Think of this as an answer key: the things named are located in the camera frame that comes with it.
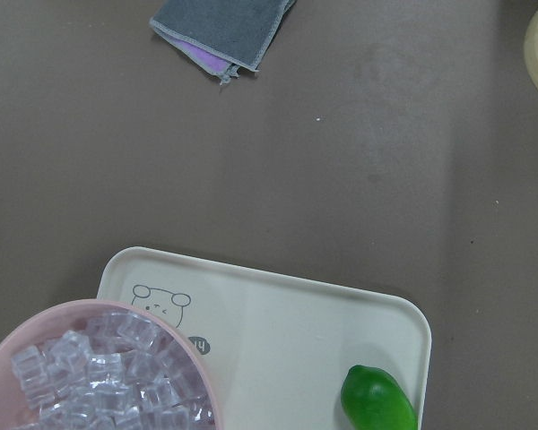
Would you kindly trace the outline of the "clear ice cubes pile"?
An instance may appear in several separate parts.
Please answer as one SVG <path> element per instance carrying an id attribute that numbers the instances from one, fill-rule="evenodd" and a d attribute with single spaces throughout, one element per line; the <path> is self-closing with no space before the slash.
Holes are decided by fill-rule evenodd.
<path id="1" fill-rule="evenodd" d="M 214 429 L 186 349 L 158 324 L 111 311 L 84 329 L 16 352 L 12 370 L 36 412 L 22 429 Z"/>

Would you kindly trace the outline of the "pink bowl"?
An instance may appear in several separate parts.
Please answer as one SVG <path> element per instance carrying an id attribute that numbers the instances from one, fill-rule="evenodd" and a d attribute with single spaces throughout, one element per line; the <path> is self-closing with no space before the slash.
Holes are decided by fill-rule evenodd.
<path id="1" fill-rule="evenodd" d="M 199 371 L 213 407 L 215 427 L 224 429 L 223 413 L 211 376 L 195 346 L 177 329 L 143 309 L 104 299 L 80 299 L 52 306 L 22 322 L 0 343 L 0 429 L 10 429 L 25 418 L 37 414 L 26 406 L 25 396 L 17 382 L 11 365 L 11 356 L 43 340 L 59 337 L 70 329 L 81 329 L 88 318 L 105 311 L 125 310 L 135 312 L 159 325 L 186 351 Z"/>

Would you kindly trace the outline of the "cream plastic tray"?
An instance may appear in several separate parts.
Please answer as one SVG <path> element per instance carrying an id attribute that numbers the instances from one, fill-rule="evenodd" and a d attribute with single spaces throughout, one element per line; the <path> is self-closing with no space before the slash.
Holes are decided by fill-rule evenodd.
<path id="1" fill-rule="evenodd" d="M 403 298 L 143 247 L 108 262 L 98 295 L 191 339 L 226 429 L 347 429 L 355 365 L 389 372 L 423 411 L 430 326 Z"/>

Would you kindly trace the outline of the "grey folded cloth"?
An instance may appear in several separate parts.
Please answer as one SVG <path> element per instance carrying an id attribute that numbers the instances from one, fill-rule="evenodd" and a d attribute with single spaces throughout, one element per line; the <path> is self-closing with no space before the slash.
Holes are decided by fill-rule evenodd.
<path id="1" fill-rule="evenodd" d="M 292 1 L 167 1 L 149 24 L 205 72 L 227 84 L 255 73 Z"/>

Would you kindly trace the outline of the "green lime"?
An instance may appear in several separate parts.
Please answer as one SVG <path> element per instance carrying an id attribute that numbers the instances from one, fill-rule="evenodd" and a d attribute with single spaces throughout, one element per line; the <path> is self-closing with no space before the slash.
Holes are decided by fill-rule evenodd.
<path id="1" fill-rule="evenodd" d="M 340 401 L 353 429 L 417 429 L 418 416 L 397 380 L 381 368 L 354 365 Z"/>

